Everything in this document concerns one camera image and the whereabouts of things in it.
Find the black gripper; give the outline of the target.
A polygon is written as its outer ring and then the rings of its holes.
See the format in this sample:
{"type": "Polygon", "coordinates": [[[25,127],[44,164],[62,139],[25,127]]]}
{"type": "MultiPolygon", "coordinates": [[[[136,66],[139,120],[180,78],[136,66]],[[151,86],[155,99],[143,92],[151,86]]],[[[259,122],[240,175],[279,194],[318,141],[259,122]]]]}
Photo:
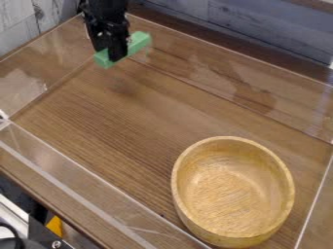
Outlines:
{"type": "Polygon", "coordinates": [[[81,0],[78,4],[93,50],[107,48],[111,62],[127,56],[127,5],[128,0],[81,0]]]}

